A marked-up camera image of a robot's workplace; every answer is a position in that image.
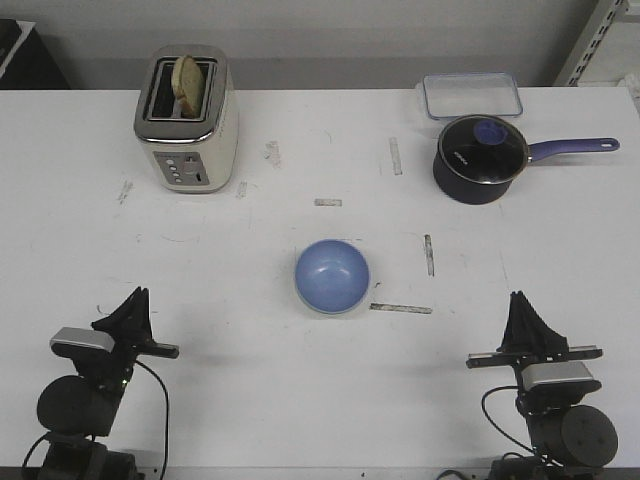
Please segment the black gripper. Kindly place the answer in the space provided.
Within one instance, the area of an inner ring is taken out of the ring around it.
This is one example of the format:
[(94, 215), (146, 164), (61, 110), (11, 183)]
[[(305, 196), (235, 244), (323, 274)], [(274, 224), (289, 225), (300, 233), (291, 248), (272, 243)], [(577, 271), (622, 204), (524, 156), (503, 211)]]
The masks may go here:
[[(516, 352), (524, 346), (525, 340), (532, 352), (560, 353)], [(568, 361), (585, 364), (586, 360), (602, 357), (603, 350), (595, 345), (569, 347), (567, 338), (544, 322), (522, 291), (510, 294), (507, 323), (497, 351), (469, 354), (466, 366), (469, 369), (511, 367), (516, 380), (516, 408), (521, 415), (544, 415), (551, 410), (567, 409), (602, 388), (602, 383), (594, 378), (584, 383), (555, 384), (524, 390), (521, 373), (527, 366)]]
[(177, 345), (153, 339), (147, 288), (137, 287), (118, 308), (92, 322), (91, 327), (110, 335), (115, 344), (110, 351), (82, 353), (74, 366), (81, 377), (104, 394), (124, 394), (139, 355), (169, 359), (179, 356)]

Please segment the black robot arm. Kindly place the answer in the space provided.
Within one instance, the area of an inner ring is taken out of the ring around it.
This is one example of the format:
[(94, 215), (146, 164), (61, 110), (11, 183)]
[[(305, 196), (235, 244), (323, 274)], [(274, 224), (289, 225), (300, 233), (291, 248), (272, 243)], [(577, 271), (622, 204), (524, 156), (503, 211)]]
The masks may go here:
[(24, 479), (144, 479), (131, 453), (109, 450), (97, 441), (110, 434), (134, 367), (160, 385), (165, 401), (163, 458), (168, 466), (170, 400), (165, 383), (141, 355), (176, 359), (179, 347), (154, 340), (149, 290), (137, 287), (89, 329), (63, 327), (50, 339), (51, 351), (72, 361), (76, 373), (52, 381), (40, 394), (36, 413), (46, 432), (21, 465)]
[(523, 292), (510, 294), (501, 345), (491, 353), (471, 354), (470, 369), (508, 366), (515, 407), (524, 418), (530, 444), (505, 437), (529, 454), (507, 453), (492, 462), (490, 479), (596, 479), (618, 450), (618, 435), (599, 409), (582, 403), (602, 387), (586, 367), (603, 351), (571, 347), (551, 329)]

